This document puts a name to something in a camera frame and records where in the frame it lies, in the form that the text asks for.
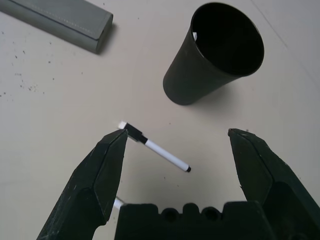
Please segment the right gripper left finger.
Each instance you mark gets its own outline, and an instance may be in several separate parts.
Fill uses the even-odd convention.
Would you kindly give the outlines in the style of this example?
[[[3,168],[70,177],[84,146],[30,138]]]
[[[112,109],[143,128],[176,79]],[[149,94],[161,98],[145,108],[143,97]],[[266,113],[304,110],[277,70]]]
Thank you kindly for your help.
[[[120,184],[127,130],[105,135],[70,176],[39,240],[91,240],[110,219]]]

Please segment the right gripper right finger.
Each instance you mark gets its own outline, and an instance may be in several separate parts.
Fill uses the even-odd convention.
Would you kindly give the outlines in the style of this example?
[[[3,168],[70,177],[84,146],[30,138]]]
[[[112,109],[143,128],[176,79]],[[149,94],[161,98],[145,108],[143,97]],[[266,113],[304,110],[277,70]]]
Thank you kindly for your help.
[[[253,133],[228,130],[245,198],[258,202],[278,240],[318,240],[320,208],[296,174]]]

